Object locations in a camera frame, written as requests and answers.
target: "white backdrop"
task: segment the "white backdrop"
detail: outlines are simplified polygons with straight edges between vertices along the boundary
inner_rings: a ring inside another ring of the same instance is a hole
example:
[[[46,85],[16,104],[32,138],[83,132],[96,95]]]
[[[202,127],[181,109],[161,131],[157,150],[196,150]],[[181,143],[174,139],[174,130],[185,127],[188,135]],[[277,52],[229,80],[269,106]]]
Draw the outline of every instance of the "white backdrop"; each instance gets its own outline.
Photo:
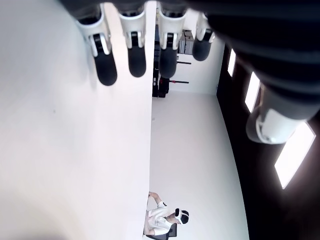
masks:
[[[118,71],[101,85],[74,20],[54,0],[0,3],[0,239],[141,239],[149,190],[156,2],[143,77],[129,73],[105,5]]]
[[[176,240],[249,240],[240,181],[217,97],[153,98],[150,190],[190,214]],[[154,200],[149,200],[154,208]]]

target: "vr headset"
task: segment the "vr headset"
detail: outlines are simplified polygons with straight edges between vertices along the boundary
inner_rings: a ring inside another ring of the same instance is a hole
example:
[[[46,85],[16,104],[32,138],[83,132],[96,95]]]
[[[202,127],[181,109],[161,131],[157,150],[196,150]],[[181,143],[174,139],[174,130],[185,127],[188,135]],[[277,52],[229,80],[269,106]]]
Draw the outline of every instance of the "vr headset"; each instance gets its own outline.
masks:
[[[183,225],[183,222],[181,221],[181,217],[182,217],[183,215],[186,215],[186,216],[189,218],[189,215],[186,214],[186,213],[183,213],[180,208],[177,208],[177,209],[175,210],[174,217],[175,217],[175,219],[178,219],[178,221],[179,221],[180,224],[182,224],[182,225]]]

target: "robotic hand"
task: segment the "robotic hand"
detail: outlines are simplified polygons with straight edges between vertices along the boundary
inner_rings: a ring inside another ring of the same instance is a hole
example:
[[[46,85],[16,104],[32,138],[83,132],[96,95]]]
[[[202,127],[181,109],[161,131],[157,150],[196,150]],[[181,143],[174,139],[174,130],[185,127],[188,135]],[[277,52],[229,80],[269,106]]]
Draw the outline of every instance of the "robotic hand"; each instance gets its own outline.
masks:
[[[100,82],[106,86],[114,84],[117,70],[111,34],[101,5],[105,1],[60,1],[76,19],[91,47]],[[129,70],[137,78],[146,71],[145,1],[108,1],[118,9],[128,49]],[[302,11],[299,4],[286,0],[261,2],[162,0],[158,19],[159,72],[164,78],[175,74],[186,10],[199,11],[193,57],[204,61],[216,35],[231,46],[263,84],[260,105],[247,121],[248,137],[258,143],[282,144],[298,125],[320,109],[320,35],[316,31],[320,6],[306,4]]]

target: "person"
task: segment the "person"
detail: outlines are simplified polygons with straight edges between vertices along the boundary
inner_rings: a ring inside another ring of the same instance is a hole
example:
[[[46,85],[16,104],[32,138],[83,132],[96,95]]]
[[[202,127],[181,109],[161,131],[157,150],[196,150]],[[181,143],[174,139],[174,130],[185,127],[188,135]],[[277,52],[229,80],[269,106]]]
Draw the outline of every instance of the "person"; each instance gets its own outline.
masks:
[[[189,221],[189,213],[187,211],[177,208],[174,213],[171,213],[157,193],[149,192],[149,197],[154,198],[157,208],[146,211],[143,229],[145,235],[166,234],[172,224],[184,225]]]

